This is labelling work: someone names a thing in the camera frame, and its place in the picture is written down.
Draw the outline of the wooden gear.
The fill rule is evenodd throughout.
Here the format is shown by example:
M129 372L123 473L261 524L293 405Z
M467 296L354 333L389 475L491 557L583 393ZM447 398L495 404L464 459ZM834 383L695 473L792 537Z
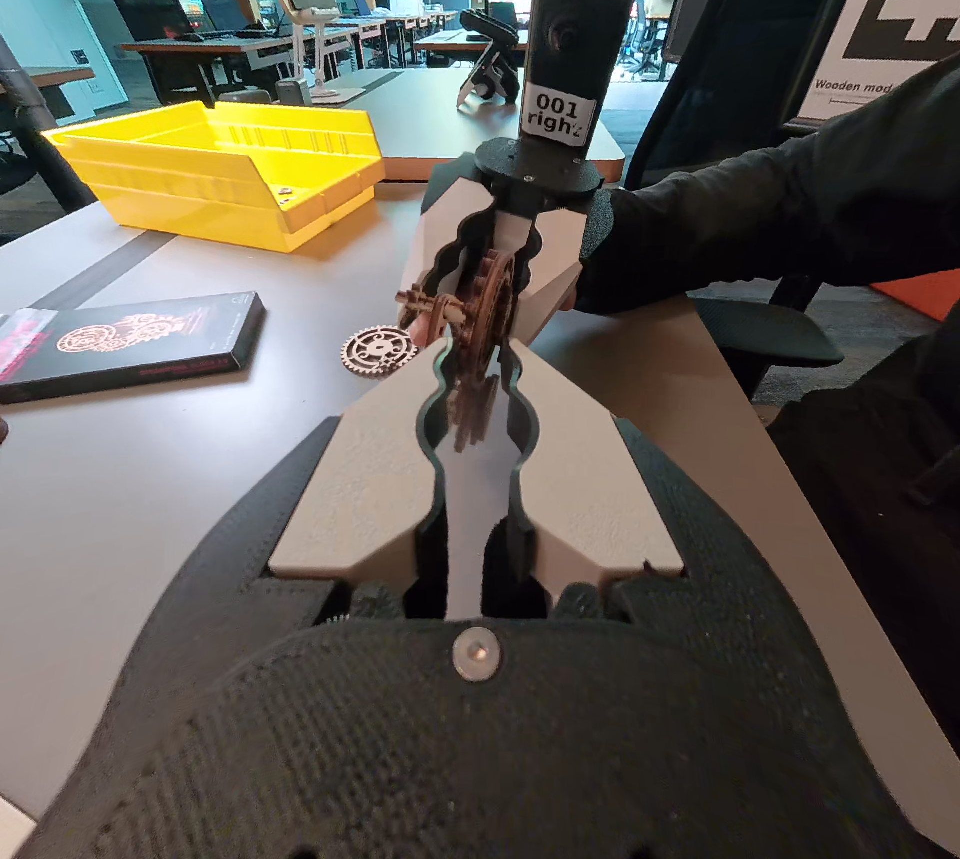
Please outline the wooden gear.
M342 364L349 372L370 378L395 373L418 353L409 331L395 325L360 330L350 336L340 350Z

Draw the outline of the orange object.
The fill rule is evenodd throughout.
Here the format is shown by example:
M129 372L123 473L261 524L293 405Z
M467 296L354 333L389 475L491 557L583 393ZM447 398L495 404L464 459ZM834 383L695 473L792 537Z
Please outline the orange object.
M870 288L941 323L959 301L959 277L956 268L873 284Z

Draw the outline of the yellow plastic bin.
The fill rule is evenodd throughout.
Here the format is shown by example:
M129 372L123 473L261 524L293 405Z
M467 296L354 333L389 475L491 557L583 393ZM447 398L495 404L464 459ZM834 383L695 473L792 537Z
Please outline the yellow plastic bin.
M123 227L294 253L386 178L368 112L200 101L43 132Z

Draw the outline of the person's right forearm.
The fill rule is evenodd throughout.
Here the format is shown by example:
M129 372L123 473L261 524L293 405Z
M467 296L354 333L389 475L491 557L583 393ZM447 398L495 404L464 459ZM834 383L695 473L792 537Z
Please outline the person's right forearm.
M622 313L718 281L867 286L956 270L958 55L812 134L610 202L563 310Z

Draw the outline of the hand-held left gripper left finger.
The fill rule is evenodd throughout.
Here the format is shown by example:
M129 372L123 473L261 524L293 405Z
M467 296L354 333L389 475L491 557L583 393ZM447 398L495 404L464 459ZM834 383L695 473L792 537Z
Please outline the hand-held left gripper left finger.
M339 417L269 559L287 580L411 589L446 510L452 341L438 339Z

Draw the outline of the grey wood-edged background desk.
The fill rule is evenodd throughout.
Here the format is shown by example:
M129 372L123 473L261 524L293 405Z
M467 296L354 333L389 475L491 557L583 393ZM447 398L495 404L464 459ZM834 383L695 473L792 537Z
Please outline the grey wood-edged background desk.
M602 124L597 124L586 151L520 139L525 121L519 104L501 98L456 100L465 70L383 73L366 83L352 104L341 108L292 107L296 128L308 134L305 149L326 159L352 158L342 169L361 174L380 159L373 181L427 181L433 168L474 154L477 165L495 178L560 190L577 183L620 180L625 154Z

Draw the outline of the wooden gear clock assembly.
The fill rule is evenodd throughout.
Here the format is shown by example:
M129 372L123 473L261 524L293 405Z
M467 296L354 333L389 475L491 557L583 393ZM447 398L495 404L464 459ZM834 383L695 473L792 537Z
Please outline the wooden gear clock assembly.
M464 297L450 292L431 296L412 286L400 290L399 324L408 328L419 314L442 313L447 322L454 382L447 399L447 418L455 430L458 454L484 441L497 398L497 378L488 375L495 351L508 335L514 306L514 256L490 249L481 260Z

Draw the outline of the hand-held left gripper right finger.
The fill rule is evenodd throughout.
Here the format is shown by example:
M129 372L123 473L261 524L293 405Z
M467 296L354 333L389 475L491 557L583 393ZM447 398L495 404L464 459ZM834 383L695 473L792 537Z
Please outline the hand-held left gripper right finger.
M622 580L685 571L615 416L529 347L501 351L510 472L511 576L551 603L571 585L601 592Z

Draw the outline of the black puzzle box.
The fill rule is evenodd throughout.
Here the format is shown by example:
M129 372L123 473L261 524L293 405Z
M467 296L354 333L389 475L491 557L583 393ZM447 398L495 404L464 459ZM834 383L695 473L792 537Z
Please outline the black puzzle box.
M243 371L265 307L254 291L2 316L1 402L18 405Z

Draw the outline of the white printed tag sign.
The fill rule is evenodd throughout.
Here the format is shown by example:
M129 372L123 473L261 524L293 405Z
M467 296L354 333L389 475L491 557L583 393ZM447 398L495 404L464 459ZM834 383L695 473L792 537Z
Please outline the white printed tag sign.
M959 0L825 0L783 127L811 133L958 49Z

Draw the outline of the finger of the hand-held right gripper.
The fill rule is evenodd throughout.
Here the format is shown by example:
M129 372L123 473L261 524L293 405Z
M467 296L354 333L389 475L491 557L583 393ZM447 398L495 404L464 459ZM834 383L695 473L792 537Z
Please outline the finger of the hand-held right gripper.
M538 252L528 261L527 285L513 315L513 338L531 344L571 295L581 275L587 215L569 208L542 212L534 220Z
M435 200L426 194L401 277L431 297L464 298L481 260L492 250L496 199L482 180L456 178Z

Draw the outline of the large punched wooden part sheet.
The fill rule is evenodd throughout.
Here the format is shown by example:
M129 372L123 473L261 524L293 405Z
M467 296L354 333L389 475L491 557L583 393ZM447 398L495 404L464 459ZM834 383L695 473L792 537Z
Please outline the large punched wooden part sheet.
M1 858L13 858L33 833L37 822L4 796L1 796L0 808Z

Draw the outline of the black office chair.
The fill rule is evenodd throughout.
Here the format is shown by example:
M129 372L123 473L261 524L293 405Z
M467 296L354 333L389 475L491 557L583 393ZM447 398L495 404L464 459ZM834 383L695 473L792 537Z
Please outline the black office chair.
M770 146L826 0L706 0L623 186Z

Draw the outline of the black white stand device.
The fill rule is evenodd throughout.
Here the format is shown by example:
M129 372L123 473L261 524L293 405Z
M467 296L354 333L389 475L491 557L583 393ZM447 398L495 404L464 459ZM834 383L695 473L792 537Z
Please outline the black white stand device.
M512 26L476 10L461 12L462 26L469 32L486 37L486 47L474 63L459 91L456 108L461 109L470 95L487 102L500 97L507 106L514 106L521 92L519 69L514 53L520 45L520 34Z

